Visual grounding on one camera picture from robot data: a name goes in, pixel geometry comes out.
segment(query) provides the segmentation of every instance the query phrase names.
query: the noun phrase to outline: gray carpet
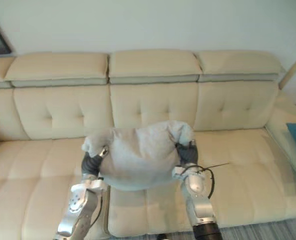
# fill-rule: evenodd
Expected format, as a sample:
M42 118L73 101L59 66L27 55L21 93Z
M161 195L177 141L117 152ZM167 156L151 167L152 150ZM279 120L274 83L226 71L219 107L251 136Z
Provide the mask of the gray carpet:
M221 229L224 240L296 240L296 219ZM168 235L171 240L193 240L191 232ZM155 240L155 235L110 238L111 240Z

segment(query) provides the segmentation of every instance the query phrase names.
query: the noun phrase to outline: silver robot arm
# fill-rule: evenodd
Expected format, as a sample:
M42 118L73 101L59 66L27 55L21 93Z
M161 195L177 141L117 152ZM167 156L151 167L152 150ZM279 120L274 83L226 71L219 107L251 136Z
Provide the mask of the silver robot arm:
M71 187L71 197L68 209L58 226L54 240L83 240L89 229L99 218L102 208L102 193L108 186L99 177L102 160L109 150L104 147L100 154L91 158L86 153L82 161L82 180L80 184ZM95 220L91 223L93 213Z
M181 166L173 169L173 177L182 180L181 191L194 236L196 240L222 240L212 205L206 195L204 168L197 165L198 150L195 142L192 141L189 146L177 145L177 150Z

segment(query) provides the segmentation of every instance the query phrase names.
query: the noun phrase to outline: gray pillow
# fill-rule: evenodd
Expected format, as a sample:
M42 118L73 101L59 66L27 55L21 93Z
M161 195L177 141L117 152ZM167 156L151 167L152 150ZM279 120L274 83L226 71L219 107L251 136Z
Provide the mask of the gray pillow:
M136 191L169 183L180 163L175 143L185 146L194 138L192 128L181 121L164 121L143 128L109 128L86 137L82 149L91 157L109 146L100 174L107 184Z

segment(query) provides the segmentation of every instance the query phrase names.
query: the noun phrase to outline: sofa armrest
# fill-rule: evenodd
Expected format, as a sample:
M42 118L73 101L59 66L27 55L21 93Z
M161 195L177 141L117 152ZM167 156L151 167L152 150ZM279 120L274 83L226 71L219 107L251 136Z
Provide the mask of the sofa armrest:
M296 142L286 123L296 123L296 106L282 91L279 91L272 115L266 129L285 151L293 169L296 171Z

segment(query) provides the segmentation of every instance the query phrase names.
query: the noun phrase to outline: sofa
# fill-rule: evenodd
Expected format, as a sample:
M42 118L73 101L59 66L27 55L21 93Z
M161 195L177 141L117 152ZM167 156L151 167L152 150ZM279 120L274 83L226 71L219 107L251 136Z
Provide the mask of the sofa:
M0 240L52 239L81 179L84 137L165 120L214 167L221 228L296 218L296 107L268 52L40 52L0 58ZM211 180L206 179L210 189ZM191 231L180 182L110 187L86 239Z

